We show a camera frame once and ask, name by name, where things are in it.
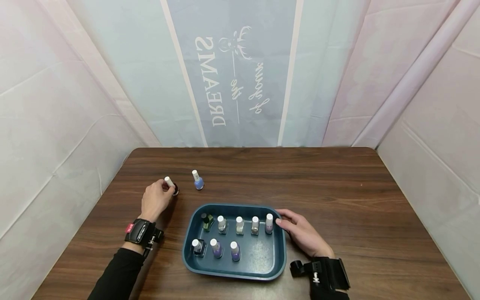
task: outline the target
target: wooden table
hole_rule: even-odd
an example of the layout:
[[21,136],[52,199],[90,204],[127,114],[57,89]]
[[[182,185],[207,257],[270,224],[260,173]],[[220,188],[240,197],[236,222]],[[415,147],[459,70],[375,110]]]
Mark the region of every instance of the wooden table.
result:
[[[205,180],[197,191],[192,170]],[[260,204],[304,215],[341,257],[352,300],[469,299],[378,155],[368,148],[140,148],[100,198],[34,299],[86,299],[140,213],[145,187],[171,176],[180,194],[140,299],[309,299],[288,265],[272,282],[194,274],[181,260],[190,216],[205,203]]]

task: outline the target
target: wrist strap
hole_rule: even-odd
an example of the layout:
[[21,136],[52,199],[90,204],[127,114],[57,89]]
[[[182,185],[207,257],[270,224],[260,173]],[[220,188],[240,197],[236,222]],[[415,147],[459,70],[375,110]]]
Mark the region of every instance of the wrist strap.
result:
[[301,261],[293,261],[290,271],[293,277],[308,275],[314,287],[323,287],[335,292],[336,289],[348,290],[350,282],[341,259],[328,257],[314,257],[311,263],[302,264]]
[[150,222],[144,219],[136,219],[129,224],[125,230],[125,241],[141,245],[144,250],[144,257],[152,250],[153,243],[160,242],[163,238],[164,232],[155,227],[155,222]]

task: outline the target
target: deer logo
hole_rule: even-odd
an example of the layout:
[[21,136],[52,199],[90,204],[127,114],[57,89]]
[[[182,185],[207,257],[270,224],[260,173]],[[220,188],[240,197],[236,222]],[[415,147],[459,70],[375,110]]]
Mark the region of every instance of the deer logo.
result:
[[218,43],[220,44],[219,48],[222,52],[232,51],[238,56],[242,56],[246,60],[251,60],[252,58],[245,53],[245,47],[242,45],[242,42],[245,41],[244,35],[250,31],[250,26],[244,26],[238,33],[237,30],[233,33],[233,38],[221,38]]

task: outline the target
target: plastic tray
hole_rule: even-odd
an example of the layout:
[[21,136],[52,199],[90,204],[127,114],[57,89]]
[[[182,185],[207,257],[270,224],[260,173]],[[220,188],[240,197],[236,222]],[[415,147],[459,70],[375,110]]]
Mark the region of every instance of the plastic tray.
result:
[[[203,229],[202,213],[211,214],[214,222],[210,232]],[[272,234],[265,233],[265,219],[267,214],[274,216],[274,229]],[[216,218],[223,216],[228,222],[226,235],[218,232]],[[236,234],[236,218],[244,219],[243,236]],[[250,233],[252,229],[252,217],[260,219],[258,236]],[[272,208],[265,206],[234,205],[234,204],[205,204],[200,206],[192,215],[190,224],[183,243],[182,260],[185,266],[192,272],[252,279],[273,280],[285,269],[287,263],[287,249],[285,246],[285,233],[275,224],[275,219],[280,215]],[[207,248],[204,257],[193,254],[192,240],[202,239]],[[223,246],[223,256],[219,259],[213,257],[210,240],[217,239]],[[234,262],[231,258],[230,243],[236,241],[240,246],[240,260]]]

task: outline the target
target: white bottle cap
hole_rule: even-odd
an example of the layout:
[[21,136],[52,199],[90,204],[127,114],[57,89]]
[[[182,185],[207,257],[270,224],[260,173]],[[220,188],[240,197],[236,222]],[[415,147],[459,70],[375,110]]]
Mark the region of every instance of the white bottle cap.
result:
[[267,214],[267,220],[265,226],[273,226],[273,214]]
[[192,175],[193,175],[193,178],[195,179],[195,181],[200,181],[200,175],[198,175],[197,170],[193,170]]
[[193,246],[193,251],[195,252],[200,252],[200,250],[202,249],[202,244],[197,239],[194,239],[192,241],[192,246]]
[[215,239],[210,240],[210,246],[212,246],[214,250],[218,250],[218,248],[220,248],[220,244],[218,244],[218,242]]
[[218,218],[216,219],[218,221],[218,226],[224,226],[225,225],[225,218],[223,216],[218,216]]
[[235,241],[230,243],[230,249],[232,249],[232,252],[235,253],[235,254],[240,252],[240,248],[239,248],[237,242],[235,242]]
[[167,176],[167,177],[165,177],[164,180],[167,182],[168,186],[175,186],[175,185],[173,184],[172,179],[170,179],[170,177]]
[[252,218],[252,227],[258,227],[260,225],[260,221],[258,220],[257,216]]
[[237,226],[243,226],[243,219],[241,218],[241,216],[237,217]]

